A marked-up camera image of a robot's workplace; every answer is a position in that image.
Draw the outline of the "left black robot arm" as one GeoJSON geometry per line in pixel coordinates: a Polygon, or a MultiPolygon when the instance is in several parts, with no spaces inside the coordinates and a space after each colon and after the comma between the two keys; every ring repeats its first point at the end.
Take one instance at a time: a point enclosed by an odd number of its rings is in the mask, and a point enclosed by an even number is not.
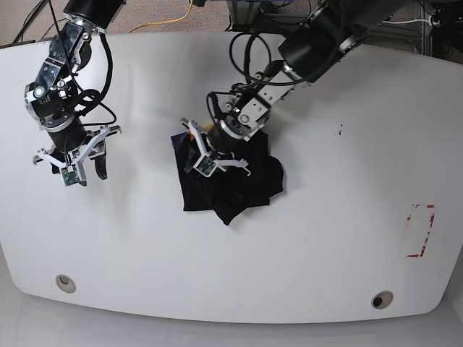
{"type": "Polygon", "coordinates": [[[195,121],[183,119],[194,145],[185,170],[209,178],[231,167],[248,169],[237,155],[238,142],[248,142],[268,122],[274,103],[294,86],[314,83],[334,64],[358,47],[369,30],[403,6],[403,1],[322,1],[317,9],[279,46],[279,60],[251,75],[234,68],[246,79],[225,93],[211,91],[206,105],[213,126],[202,130],[195,121]],[[228,98],[219,103],[222,95],[228,98]]]}

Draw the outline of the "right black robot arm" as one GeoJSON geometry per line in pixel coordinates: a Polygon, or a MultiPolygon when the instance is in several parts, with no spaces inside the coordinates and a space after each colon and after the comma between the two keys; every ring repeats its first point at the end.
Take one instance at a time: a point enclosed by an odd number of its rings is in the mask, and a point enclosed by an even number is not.
{"type": "Polygon", "coordinates": [[[33,163],[48,162],[53,174],[61,176],[65,186],[86,186],[84,162],[90,159],[101,180],[107,179],[106,138],[121,132],[115,120],[83,123],[96,107],[104,107],[113,76],[114,62],[106,38],[106,29],[118,15],[124,1],[69,1],[64,8],[66,22],[56,29],[48,56],[35,78],[25,87],[27,111],[46,131],[53,145],[40,149],[33,163]],[[92,36],[101,40],[107,60],[102,90],[83,89],[77,73],[91,57],[92,36]]]}

